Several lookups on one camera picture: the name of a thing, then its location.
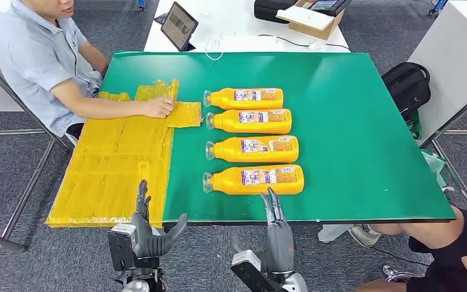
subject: gray carpet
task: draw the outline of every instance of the gray carpet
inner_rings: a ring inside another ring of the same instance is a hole
[[[107,55],[113,51],[142,50],[155,2],[140,12],[132,0],[77,0],[74,19],[89,40]],[[428,0],[353,0],[341,28],[353,51],[369,52],[384,72],[407,60],[433,19],[426,16]],[[457,125],[467,128],[467,117]],[[0,130],[34,127],[23,113],[0,113]],[[467,137],[440,139],[467,184]],[[47,139],[42,136],[0,137],[0,233],[38,162]],[[119,291],[111,279],[106,232],[108,228],[50,229],[43,222],[60,186],[70,153],[55,147],[32,197],[12,234],[30,245],[24,254],[0,249],[0,291]],[[445,177],[451,185],[448,173]],[[450,201],[467,209],[459,191]],[[310,291],[350,291],[363,282],[382,279],[384,264],[415,273],[424,267],[364,249],[348,234],[329,244],[317,241],[321,226],[293,224],[296,269]],[[246,246],[261,249],[263,226],[190,227],[162,259],[171,291],[247,291],[231,273],[234,235]],[[407,248],[405,235],[382,237],[377,248],[428,263],[429,257]]]

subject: robotic hand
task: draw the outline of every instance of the robotic hand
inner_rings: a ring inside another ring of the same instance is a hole
[[[254,254],[239,247],[233,239],[234,255],[231,269],[252,291],[307,292],[305,281],[294,272],[294,240],[292,230],[285,221],[278,195],[268,187],[271,203],[267,196],[259,194],[264,203],[268,219],[267,248]]]
[[[122,272],[117,281],[125,285],[123,292],[166,290],[159,257],[169,252],[187,226],[187,214],[182,214],[171,231],[160,236],[154,235],[148,211],[151,197],[144,199],[147,190],[147,182],[143,179],[139,184],[136,211],[131,215],[131,224],[118,223],[108,231],[114,269]]]

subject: bottle label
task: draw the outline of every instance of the bottle label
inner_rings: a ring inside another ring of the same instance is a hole
[[[269,148],[271,151],[291,151],[291,137],[285,136],[278,138],[278,140],[271,140],[269,141]]]
[[[258,140],[244,139],[241,140],[241,150],[243,153],[268,152],[268,147]]]
[[[242,170],[241,177],[244,186],[295,183],[298,181],[298,173],[296,168],[292,166],[276,167],[268,172],[263,169]]]
[[[276,111],[242,111],[239,113],[239,123],[285,122],[285,113]]]
[[[276,88],[265,89],[239,89],[233,92],[233,100],[246,102],[248,100],[259,102],[261,100],[275,100],[278,98]]]

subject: shoe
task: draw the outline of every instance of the shoe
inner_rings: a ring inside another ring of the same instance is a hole
[[[365,248],[370,248],[374,246],[381,235],[373,235],[369,233],[369,229],[365,224],[354,224],[348,229],[348,232],[353,237],[353,239],[355,239],[356,242],[358,242]]]

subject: black bag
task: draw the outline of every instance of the black bag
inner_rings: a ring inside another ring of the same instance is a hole
[[[431,99],[430,79],[425,67],[411,62],[400,63],[382,75],[404,120]]]
[[[272,21],[274,23],[289,23],[287,20],[277,18],[278,10],[285,10],[296,3],[297,0],[255,0],[255,17],[262,20]]]

